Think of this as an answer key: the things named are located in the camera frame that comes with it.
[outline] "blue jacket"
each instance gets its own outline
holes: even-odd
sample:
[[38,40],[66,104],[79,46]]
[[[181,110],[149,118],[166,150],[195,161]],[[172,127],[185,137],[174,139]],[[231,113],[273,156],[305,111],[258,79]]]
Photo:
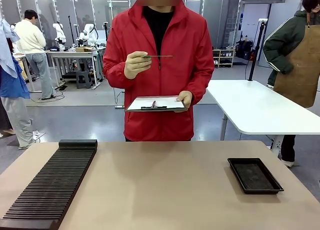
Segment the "blue jacket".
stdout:
[[16,59],[12,57],[17,78],[13,78],[0,65],[0,96],[6,98],[19,98],[30,99],[30,94],[25,80],[21,76],[22,69]]

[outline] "hair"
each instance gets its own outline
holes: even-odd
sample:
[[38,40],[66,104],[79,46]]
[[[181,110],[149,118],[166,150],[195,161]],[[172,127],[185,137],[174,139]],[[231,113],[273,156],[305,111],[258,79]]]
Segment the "hair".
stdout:
[[7,38],[6,41],[8,42],[8,46],[9,46],[10,52],[13,53],[14,52],[14,47],[12,45],[11,39]]
[[308,13],[311,13],[318,4],[320,4],[320,0],[302,0],[302,5]]
[[38,14],[33,9],[27,9],[24,13],[25,19],[32,19],[33,17],[38,19]]

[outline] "ceiling light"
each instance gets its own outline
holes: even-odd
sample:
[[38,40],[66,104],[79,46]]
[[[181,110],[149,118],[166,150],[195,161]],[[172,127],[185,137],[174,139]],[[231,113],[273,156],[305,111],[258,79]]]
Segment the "ceiling light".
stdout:
[[108,2],[128,2],[127,0],[107,0]]

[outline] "hand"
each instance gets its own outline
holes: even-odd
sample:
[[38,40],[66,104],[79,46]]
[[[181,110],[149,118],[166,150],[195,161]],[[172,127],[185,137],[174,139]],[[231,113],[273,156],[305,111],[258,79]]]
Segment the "hand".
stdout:
[[192,97],[193,95],[190,91],[182,91],[180,92],[179,97],[177,98],[177,101],[182,101],[186,109],[188,110],[191,105]]
[[134,79],[139,73],[150,69],[151,57],[145,57],[146,55],[147,52],[136,51],[127,56],[124,67],[127,79]]

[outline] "black tray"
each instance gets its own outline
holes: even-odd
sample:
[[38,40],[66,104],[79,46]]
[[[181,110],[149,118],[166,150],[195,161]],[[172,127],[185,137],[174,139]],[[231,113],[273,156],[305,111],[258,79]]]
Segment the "black tray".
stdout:
[[259,158],[228,159],[245,194],[277,194],[284,189]]

